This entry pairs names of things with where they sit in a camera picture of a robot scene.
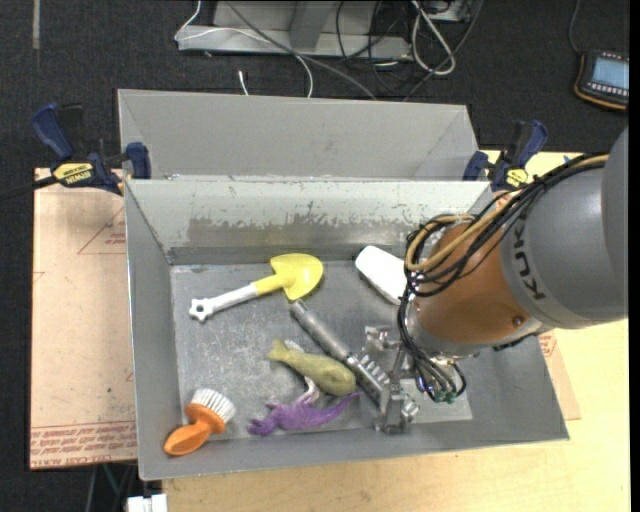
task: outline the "white sponge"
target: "white sponge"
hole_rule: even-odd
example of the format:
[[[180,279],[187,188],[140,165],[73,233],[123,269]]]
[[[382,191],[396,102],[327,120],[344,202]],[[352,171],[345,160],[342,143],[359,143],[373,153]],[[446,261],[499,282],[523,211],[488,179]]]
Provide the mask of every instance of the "white sponge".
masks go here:
[[[356,258],[356,268],[371,282],[385,299],[400,305],[406,278],[404,261],[373,245],[366,246]]]

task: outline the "white shovel handle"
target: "white shovel handle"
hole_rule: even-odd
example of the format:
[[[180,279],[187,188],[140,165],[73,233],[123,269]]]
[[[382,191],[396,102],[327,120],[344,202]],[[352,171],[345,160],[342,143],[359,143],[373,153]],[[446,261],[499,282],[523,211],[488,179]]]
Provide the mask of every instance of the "white shovel handle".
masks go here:
[[[251,283],[247,286],[211,299],[192,299],[189,314],[201,322],[204,322],[207,317],[211,316],[216,311],[234,306],[235,304],[240,304],[241,302],[245,302],[257,296],[258,289],[253,283]]]

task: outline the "gray metal bin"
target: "gray metal bin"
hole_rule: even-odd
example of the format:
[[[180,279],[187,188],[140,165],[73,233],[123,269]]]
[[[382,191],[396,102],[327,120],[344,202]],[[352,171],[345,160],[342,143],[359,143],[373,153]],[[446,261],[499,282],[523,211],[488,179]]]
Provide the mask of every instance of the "gray metal bin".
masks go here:
[[[344,110],[336,108],[341,105]],[[449,405],[418,397],[420,416],[402,434],[375,431],[375,405],[362,395],[318,431],[252,437],[247,422],[266,414],[265,402],[288,403],[303,390],[298,376],[267,360],[272,339],[292,338],[309,352],[321,349],[291,318],[282,293],[237,305],[204,324],[188,315],[192,298],[212,297],[268,275],[272,256],[307,252],[323,261],[325,273],[305,302],[354,352],[367,350],[365,326],[394,325],[395,306],[353,265],[358,252],[377,245],[402,256],[406,235],[420,222],[442,212],[468,211],[486,198],[486,184],[459,181],[461,162],[475,149],[464,108],[405,107],[120,92],[122,142],[136,137],[144,142],[154,165],[153,179],[129,181],[125,193],[143,479],[566,437],[535,339],[463,361],[469,381],[464,398]],[[383,118],[380,109],[387,114]],[[274,135],[267,134],[262,120],[239,120],[266,114],[272,123],[288,117],[287,126]],[[405,152],[384,143],[385,130],[391,138],[415,136],[415,131],[398,135],[407,120],[402,114],[418,119],[425,125],[423,133],[430,134],[419,150],[415,141],[403,146]],[[335,123],[326,125],[332,116]],[[449,122],[440,129],[432,126],[443,119]],[[323,122],[325,128],[319,129]],[[223,127],[232,131],[220,134]],[[324,138],[337,137],[336,130],[348,140],[335,139],[329,146]],[[234,133],[250,147],[241,151],[244,146],[234,142]],[[382,162],[371,140],[379,140]],[[187,147],[189,141],[194,145]],[[234,165],[237,172],[232,172]],[[311,168],[317,172],[303,172]],[[356,168],[360,174],[350,175]],[[183,407],[193,391],[205,386],[236,404],[236,418],[225,434],[212,436],[200,450],[179,458],[166,455],[167,435],[185,421]]]

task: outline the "blue clamp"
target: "blue clamp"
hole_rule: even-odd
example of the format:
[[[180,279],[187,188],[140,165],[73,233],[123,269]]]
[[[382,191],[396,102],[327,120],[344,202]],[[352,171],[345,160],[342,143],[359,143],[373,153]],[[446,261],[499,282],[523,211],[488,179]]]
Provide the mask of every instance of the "blue clamp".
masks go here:
[[[482,151],[476,151],[464,170],[462,181],[477,181],[488,167],[489,155]]]
[[[547,142],[546,127],[535,119],[531,122],[518,121],[515,123],[511,141],[500,153],[491,176],[491,190],[513,191],[526,182],[525,166]]]
[[[488,170],[493,192],[517,190],[526,182],[525,166],[544,147],[547,137],[547,129],[540,121],[516,122],[511,141],[496,163],[490,163],[486,153],[476,151],[467,164],[463,181],[478,180]]]
[[[56,117],[57,108],[57,103],[48,103],[31,118],[31,126],[40,141],[57,156],[50,167],[55,179],[51,183],[57,182],[65,187],[95,187],[120,195],[122,180],[111,168],[127,160],[132,163],[134,178],[151,177],[149,153],[141,142],[129,144],[124,153],[110,158],[104,158],[96,152],[90,152],[86,156],[77,154]],[[80,124],[78,119],[74,119],[76,122],[73,123],[76,129]]]

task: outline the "yellow-green rubber fish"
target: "yellow-green rubber fish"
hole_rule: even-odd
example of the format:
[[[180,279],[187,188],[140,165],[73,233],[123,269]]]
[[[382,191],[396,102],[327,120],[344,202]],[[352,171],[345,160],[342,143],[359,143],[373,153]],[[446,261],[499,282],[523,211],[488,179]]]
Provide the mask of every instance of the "yellow-green rubber fish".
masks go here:
[[[351,370],[329,356],[290,350],[282,340],[275,339],[267,357],[309,377],[322,391],[332,395],[346,396],[356,389],[356,377]]]

